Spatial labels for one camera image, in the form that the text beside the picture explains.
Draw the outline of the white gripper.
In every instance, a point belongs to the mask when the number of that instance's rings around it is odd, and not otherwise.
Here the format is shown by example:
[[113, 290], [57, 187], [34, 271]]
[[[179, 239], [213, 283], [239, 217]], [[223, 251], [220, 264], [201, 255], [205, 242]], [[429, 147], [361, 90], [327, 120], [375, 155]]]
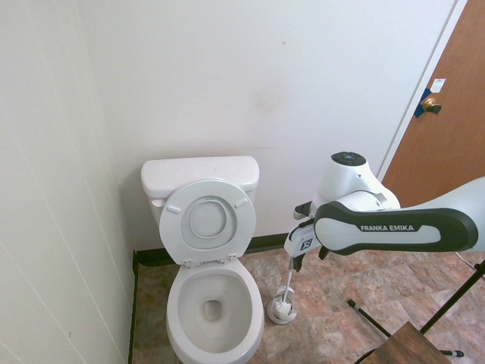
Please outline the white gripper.
[[[314, 219], [311, 218], [298, 224], [293, 228], [286, 238], [284, 249], [289, 256], [293, 258], [293, 269], [300, 272], [302, 269], [303, 254], [320, 247], [321, 243], [316, 238], [314, 232]], [[328, 250], [321, 247], [318, 257], [325, 259], [328, 255]]]

